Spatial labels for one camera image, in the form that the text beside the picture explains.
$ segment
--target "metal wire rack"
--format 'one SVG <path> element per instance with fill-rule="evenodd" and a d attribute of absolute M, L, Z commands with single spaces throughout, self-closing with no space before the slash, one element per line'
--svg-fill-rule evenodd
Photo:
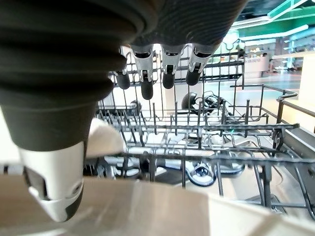
<path fill-rule="evenodd" d="M 120 89 L 112 74 L 115 84 L 113 93 L 98 102 L 95 113 L 97 118 L 113 125 L 121 133 L 126 151 L 87 160 L 85 172 L 99 177 L 133 177 L 155 181 L 158 168 L 173 169 L 181 173 L 183 188 L 187 186 L 187 180 L 201 187 L 216 183 L 219 194 L 224 196 L 223 180 L 238 178 L 244 170 L 249 170 L 253 173 L 259 196 L 254 200 L 241 201 L 272 209 L 280 208 L 283 213 L 288 208 L 304 208 L 315 220 L 314 202 L 310 194 L 313 188 L 304 175 L 306 170 L 309 175 L 314 173 L 315 150 L 308 145 L 314 152 L 308 152 L 309 156 L 306 156 L 293 146 L 288 146 L 285 137 L 292 130 L 299 129 L 299 124 L 289 124 L 282 119 L 285 105 L 313 117 L 315 114 L 286 101 L 297 96 L 297 93 L 264 84 L 246 85 L 244 59 L 239 58 L 235 50 L 240 44 L 240 40 L 230 47 L 222 43 L 194 87 L 185 83 L 191 50 L 190 46 L 186 46 L 172 89 L 162 87 L 162 58 L 161 52 L 156 50 L 153 61 L 155 95 L 149 101 L 141 98 L 139 77 L 129 53 L 127 70 L 130 88 Z M 234 83 L 230 86 L 233 90 L 231 103 L 221 98 L 221 83 L 226 81 Z M 210 94 L 210 98 L 216 98 L 217 102 L 213 103 L 215 107 L 209 109 L 205 104 L 209 99 L 207 93 L 211 82 L 218 84 L 218 93 Z M 237 104 L 238 89 L 247 87 L 261 89 L 259 105 L 252 105 L 249 99 L 245 104 Z M 263 107 L 267 89 L 281 93 L 276 98 L 279 102 L 277 114 Z M 193 106 L 190 104 L 190 93 L 196 90 L 202 96 L 196 99 Z M 178 101 L 183 93 L 188 94 L 188 109 L 179 108 Z M 274 170 L 279 172 L 278 167 L 291 168 L 298 182 L 301 202 L 274 201 L 271 181 Z"/>

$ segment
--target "dishwasher rack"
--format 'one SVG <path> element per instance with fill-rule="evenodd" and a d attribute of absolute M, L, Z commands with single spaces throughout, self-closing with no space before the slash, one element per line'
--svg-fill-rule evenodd
<path fill-rule="evenodd" d="M 224 185 L 222 178 L 237 178 L 244 171 L 250 168 L 259 190 L 259 200 L 247 200 L 252 204 L 262 205 L 268 208 L 305 208 L 310 217 L 315 220 L 314 201 L 310 195 L 312 186 L 306 185 L 301 171 L 308 170 L 308 174 L 313 174 L 315 170 L 315 152 L 313 156 L 301 156 L 294 147 L 288 147 L 285 142 L 287 132 L 299 129 L 299 124 L 289 124 L 282 119 L 284 106 L 289 106 L 298 111 L 315 117 L 311 111 L 298 107 L 288 101 L 287 98 L 297 96 L 297 93 L 271 87 L 268 85 L 246 85 L 245 84 L 245 63 L 243 59 L 231 59 L 231 55 L 238 55 L 232 48 L 225 46 L 226 53 L 215 54 L 219 57 L 219 62 L 214 59 L 208 63 L 203 71 L 203 76 L 199 81 L 202 87 L 202 96 L 199 102 L 188 109 L 179 109 L 176 86 L 184 86 L 189 96 L 192 88 L 185 85 L 182 71 L 187 70 L 183 65 L 188 60 L 183 56 L 180 60 L 179 75 L 175 78 L 173 88 L 174 108 L 169 109 L 165 105 L 165 89 L 162 87 L 162 58 L 161 53 L 156 52 L 154 57 L 154 83 L 155 92 L 159 91 L 160 100 L 141 101 L 141 93 L 137 90 L 139 78 L 135 70 L 132 56 L 127 57 L 128 73 L 130 77 L 130 88 L 128 91 L 134 92 L 134 97 L 126 96 L 125 90 L 118 88 L 115 76 L 112 80 L 115 84 L 113 93 L 110 95 L 110 102 L 102 100 L 98 102 L 95 116 L 114 126 L 121 134 L 126 150 L 124 153 L 110 157 L 100 157 L 87 160 L 86 172 L 91 175 L 103 176 L 98 171 L 98 166 L 106 165 L 119 168 L 119 174 L 107 177 L 128 177 L 128 171 L 138 169 L 136 178 L 155 181 L 158 167 L 172 168 L 181 172 L 181 185 L 186 187 L 187 179 L 191 182 L 192 177 L 208 177 L 209 182 L 204 186 L 210 186 L 218 182 L 219 195 L 224 196 Z M 228 56 L 228 61 L 221 61 L 221 58 Z M 213 74 L 213 69 L 218 68 L 219 73 Z M 232 81 L 233 101 L 229 103 L 223 99 L 218 102 L 218 106 L 209 112 L 205 106 L 207 90 L 205 85 L 211 82 L 218 82 L 218 95 L 220 100 L 221 82 Z M 238 89 L 247 87 L 257 87 L 261 89 L 261 99 L 259 105 L 252 105 L 248 99 L 245 104 L 236 104 Z M 280 92 L 276 98 L 279 106 L 277 114 L 272 113 L 263 107 L 264 93 L 267 89 Z M 115 99 L 114 94 L 123 92 L 124 99 Z M 272 180 L 272 168 L 278 166 L 291 167 L 299 183 L 304 202 L 281 203 L 272 201 L 270 182 Z"/>

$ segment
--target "dishwasher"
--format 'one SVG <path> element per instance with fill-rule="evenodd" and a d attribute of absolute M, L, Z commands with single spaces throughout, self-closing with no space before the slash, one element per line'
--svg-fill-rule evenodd
<path fill-rule="evenodd" d="M 245 44 L 222 43 L 195 86 L 182 76 L 192 50 L 187 45 L 171 89 L 164 88 L 163 51 L 154 46 L 150 100 L 142 98 L 133 54 L 124 48 L 129 86 L 120 88 L 119 75 L 112 73 L 115 88 L 98 102 L 95 117 L 119 131 L 125 149 L 87 159 L 84 175 L 167 183 L 315 220 L 315 135 L 282 119 L 284 106 L 314 113 L 287 101 L 295 92 L 247 85 L 244 59 L 236 50 L 240 45 Z M 230 100 L 220 95 L 224 82 L 232 92 Z M 248 87 L 258 88 L 260 100 L 238 104 L 239 93 Z M 263 106 L 267 90 L 279 93 L 274 97 L 276 114 Z"/>

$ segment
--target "black fingertip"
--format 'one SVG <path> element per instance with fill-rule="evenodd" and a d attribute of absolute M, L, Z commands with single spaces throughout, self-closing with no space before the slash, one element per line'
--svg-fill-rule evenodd
<path fill-rule="evenodd" d="M 187 71 L 186 75 L 186 83 L 190 86 L 194 86 L 198 83 L 200 78 L 200 74 L 196 72 L 190 72 L 189 70 Z"/>
<path fill-rule="evenodd" d="M 175 74 L 165 74 L 163 73 L 163 86 L 166 89 L 171 89 L 173 88 L 175 83 Z"/>
<path fill-rule="evenodd" d="M 117 84 L 121 89 L 127 89 L 130 87 L 130 80 L 129 80 L 129 76 L 128 73 L 127 74 L 123 74 L 121 71 L 117 72 Z"/>
<path fill-rule="evenodd" d="M 144 80 L 144 82 L 141 82 L 141 93 L 142 97 L 146 100 L 150 100 L 153 97 L 152 81 L 149 82 L 147 80 Z"/>

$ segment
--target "robotic arm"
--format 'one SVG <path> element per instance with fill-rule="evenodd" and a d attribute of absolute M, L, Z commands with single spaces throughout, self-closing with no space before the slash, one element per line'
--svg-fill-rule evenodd
<path fill-rule="evenodd" d="M 181 45 L 194 43 L 187 77 L 193 85 L 246 2 L 0 2 L 0 104 L 29 192 L 53 220 L 71 218 L 80 204 L 95 104 L 113 88 L 108 71 L 125 76 L 120 46 L 132 44 L 142 95 L 151 99 L 151 45 L 176 48 L 163 46 L 163 84 L 171 88 Z"/>

